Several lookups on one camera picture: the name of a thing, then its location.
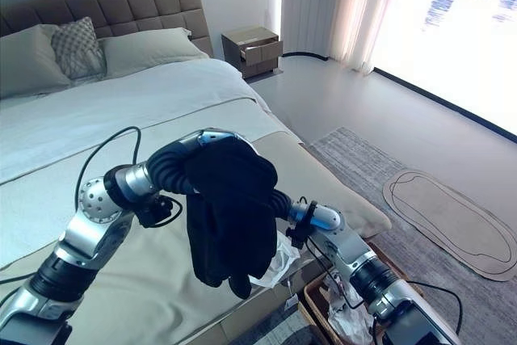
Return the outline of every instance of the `gray pillow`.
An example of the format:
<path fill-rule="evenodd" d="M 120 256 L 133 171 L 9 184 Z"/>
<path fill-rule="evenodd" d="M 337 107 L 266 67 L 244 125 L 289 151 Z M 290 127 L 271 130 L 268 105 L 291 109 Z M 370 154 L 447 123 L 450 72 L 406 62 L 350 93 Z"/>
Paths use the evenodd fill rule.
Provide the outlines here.
<path fill-rule="evenodd" d="M 123 77 L 170 62 L 208 58 L 189 39 L 190 31 L 165 28 L 101 39 L 107 62 L 106 78 Z"/>
<path fill-rule="evenodd" d="M 56 62 L 71 79 L 106 73 L 106 60 L 90 17 L 63 24 L 52 36 Z"/>
<path fill-rule="evenodd" d="M 53 92 L 70 84 L 50 45 L 56 28 L 38 24 L 0 39 L 0 98 Z"/>

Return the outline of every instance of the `upholstered headboard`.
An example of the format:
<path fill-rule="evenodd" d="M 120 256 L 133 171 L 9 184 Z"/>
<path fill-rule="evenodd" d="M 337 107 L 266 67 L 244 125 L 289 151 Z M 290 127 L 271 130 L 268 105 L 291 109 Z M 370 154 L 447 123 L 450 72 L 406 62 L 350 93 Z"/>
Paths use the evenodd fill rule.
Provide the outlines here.
<path fill-rule="evenodd" d="M 192 32 L 192 43 L 213 57 L 201 0 L 40 0 L 2 9 L 0 36 L 85 16 L 91 17 L 98 38 L 185 27 Z"/>

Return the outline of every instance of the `window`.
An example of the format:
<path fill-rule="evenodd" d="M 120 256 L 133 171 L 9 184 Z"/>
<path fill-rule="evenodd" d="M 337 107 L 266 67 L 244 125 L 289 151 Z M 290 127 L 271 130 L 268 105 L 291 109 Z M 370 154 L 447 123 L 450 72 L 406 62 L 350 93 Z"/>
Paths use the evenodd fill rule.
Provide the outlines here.
<path fill-rule="evenodd" d="M 373 61 L 517 134 L 517 0 L 392 0 Z"/>

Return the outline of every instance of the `tiled floor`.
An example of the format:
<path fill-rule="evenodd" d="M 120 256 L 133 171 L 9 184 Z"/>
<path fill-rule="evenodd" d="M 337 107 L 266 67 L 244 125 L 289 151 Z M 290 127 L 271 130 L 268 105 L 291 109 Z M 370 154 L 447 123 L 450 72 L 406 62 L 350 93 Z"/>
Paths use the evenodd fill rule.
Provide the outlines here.
<path fill-rule="evenodd" d="M 251 85 L 305 142 L 344 126 L 517 231 L 515 143 L 379 74 L 364 77 L 310 57 L 281 58 L 280 68 Z"/>

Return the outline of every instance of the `silver robot arm segment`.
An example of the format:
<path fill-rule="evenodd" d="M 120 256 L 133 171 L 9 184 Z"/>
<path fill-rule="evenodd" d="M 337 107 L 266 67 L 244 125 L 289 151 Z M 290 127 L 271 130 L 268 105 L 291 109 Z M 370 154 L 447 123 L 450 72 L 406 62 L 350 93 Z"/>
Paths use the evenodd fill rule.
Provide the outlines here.
<path fill-rule="evenodd" d="M 295 203 L 289 212 L 294 222 L 303 220 L 310 205 Z M 311 238 L 324 252 L 342 279 L 351 283 L 368 305 L 368 312 L 387 326 L 385 343 L 460 345 L 450 326 L 404 280 L 378 258 L 364 240 L 350 228 L 343 215 L 316 205 Z"/>
<path fill-rule="evenodd" d="M 253 148 L 237 133 L 206 128 L 166 145 L 147 162 L 115 167 L 85 183 L 79 208 L 53 252 L 0 311 L 0 342 L 65 343 L 71 332 L 66 320 L 128 235 L 133 217 L 146 228 L 167 218 L 171 207 L 158 192 L 196 192 L 183 173 L 185 158 L 226 137 Z"/>

